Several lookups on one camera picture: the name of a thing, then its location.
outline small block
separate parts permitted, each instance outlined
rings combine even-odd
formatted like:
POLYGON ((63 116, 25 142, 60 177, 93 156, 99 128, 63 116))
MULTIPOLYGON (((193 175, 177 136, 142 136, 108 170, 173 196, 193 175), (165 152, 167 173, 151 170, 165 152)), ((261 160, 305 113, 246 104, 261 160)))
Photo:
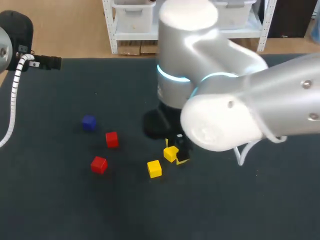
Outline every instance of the small block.
POLYGON ((82 128, 85 131, 94 131, 96 129, 97 121, 94 116, 85 115, 82 119, 82 128))
POLYGON ((179 152, 179 149, 175 146, 166 147, 163 150, 163 156, 165 159, 167 159, 170 163, 172 163, 174 160, 177 159, 177 153, 179 152))
POLYGON ((179 161, 178 159, 176 159, 176 164, 177 165, 180 165, 180 164, 184 164, 185 162, 189 161, 190 159, 186 159, 186 160, 182 160, 182 161, 179 161))
POLYGON ((162 175, 162 169, 161 169, 159 160, 150 161, 147 163, 147 165, 148 165, 148 172, 151 179, 160 177, 162 175))
POLYGON ((96 156, 91 163, 91 170, 96 174, 104 174, 108 167, 107 159, 103 157, 96 156))
POLYGON ((108 132, 105 134, 106 145, 108 148, 119 147, 118 134, 117 132, 108 132))

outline storage bin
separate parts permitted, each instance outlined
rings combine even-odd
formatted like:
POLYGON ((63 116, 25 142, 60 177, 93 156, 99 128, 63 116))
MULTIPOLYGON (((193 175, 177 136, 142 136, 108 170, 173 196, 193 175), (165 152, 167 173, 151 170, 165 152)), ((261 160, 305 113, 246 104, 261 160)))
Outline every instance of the storage bin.
POLYGON ((252 4, 257 0, 212 0, 212 2, 218 9, 218 28, 240 29, 246 26, 252 4))
POLYGON ((147 33, 153 23, 153 8, 155 1, 151 0, 113 0, 118 23, 117 30, 122 33, 147 33))

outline screw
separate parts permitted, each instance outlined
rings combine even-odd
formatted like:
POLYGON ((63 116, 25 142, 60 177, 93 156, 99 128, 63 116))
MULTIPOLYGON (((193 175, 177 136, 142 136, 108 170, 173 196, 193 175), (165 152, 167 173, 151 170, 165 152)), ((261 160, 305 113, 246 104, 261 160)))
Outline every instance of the screw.
POLYGON ((304 89, 309 89, 309 88, 311 88, 312 81, 311 81, 311 80, 303 81, 303 82, 301 83, 301 85, 302 85, 302 87, 303 87, 304 89))
POLYGON ((229 101, 228 102, 228 108, 233 108, 233 106, 235 105, 234 101, 229 101))
POLYGON ((7 51, 4 48, 1 48, 0 49, 0 57, 4 58, 6 56, 6 54, 7 54, 7 51))
POLYGON ((310 121, 319 120, 319 115, 316 114, 316 113, 310 113, 310 114, 309 114, 309 120, 310 120, 310 121))

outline white cable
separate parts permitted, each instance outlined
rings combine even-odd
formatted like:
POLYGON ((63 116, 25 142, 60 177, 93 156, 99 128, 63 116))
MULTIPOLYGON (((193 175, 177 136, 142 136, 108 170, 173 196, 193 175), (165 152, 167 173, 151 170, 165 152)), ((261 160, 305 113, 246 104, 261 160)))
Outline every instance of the white cable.
POLYGON ((35 57, 31 54, 25 54, 21 57, 18 66, 16 67, 15 73, 14 73, 14 79, 12 83, 12 90, 11 90, 11 103, 10 103, 10 122, 9 122, 9 128, 6 132, 6 135, 4 138, 0 141, 0 148, 5 145, 5 143, 9 140, 9 138, 12 135, 12 132, 14 131, 15 127, 15 120, 16 120, 16 101, 17 101, 17 92, 18 92, 18 85, 19 80, 22 72, 22 68, 24 67, 24 64, 27 60, 34 60, 35 57))
MULTIPOLYGON (((243 81, 243 88, 245 91, 248 91, 250 89, 250 83, 249 83, 248 77, 246 77, 245 80, 243 81)), ((266 125, 265 121, 260 117, 260 115, 256 111, 256 109, 254 107, 255 105, 254 105, 251 97, 247 95, 246 100, 249 105, 250 113, 252 114, 253 118, 255 119, 256 123, 258 124, 261 132, 265 135, 265 137, 275 144, 280 144, 280 143, 285 142, 288 137, 287 136, 280 136, 278 138, 271 132, 270 128, 266 125)), ((246 160, 246 156, 247 156, 248 152, 250 151, 250 149, 252 149, 252 147, 260 141, 261 141, 261 139, 249 142, 244 147, 244 149, 242 150, 241 153, 239 152, 238 147, 235 147, 233 149, 239 166, 242 166, 244 164, 244 162, 246 160)))
POLYGON ((239 152, 238 147, 236 146, 233 151, 236 156, 236 160, 238 161, 239 166, 242 166, 246 160, 246 156, 249 153, 250 149, 253 148, 254 145, 256 145, 258 142, 260 142, 261 139, 249 142, 247 145, 245 145, 244 149, 242 150, 241 154, 239 152))

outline shelf leg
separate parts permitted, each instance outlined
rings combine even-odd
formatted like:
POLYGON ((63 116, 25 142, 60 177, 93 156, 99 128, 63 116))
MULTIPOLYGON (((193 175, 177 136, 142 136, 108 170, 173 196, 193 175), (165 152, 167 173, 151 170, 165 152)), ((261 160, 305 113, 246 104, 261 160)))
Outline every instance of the shelf leg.
POLYGON ((113 18, 112 7, 111 7, 110 1, 111 0, 102 0, 102 4, 103 4, 106 27, 108 29, 111 52, 113 54, 117 54, 118 53, 118 44, 117 44, 115 32, 116 32, 118 18, 117 18, 117 16, 115 16, 115 19, 113 18))
POLYGON ((265 0, 264 20, 262 24, 262 33, 258 44, 258 52, 263 52, 267 43, 268 34, 274 16, 277 0, 265 0))

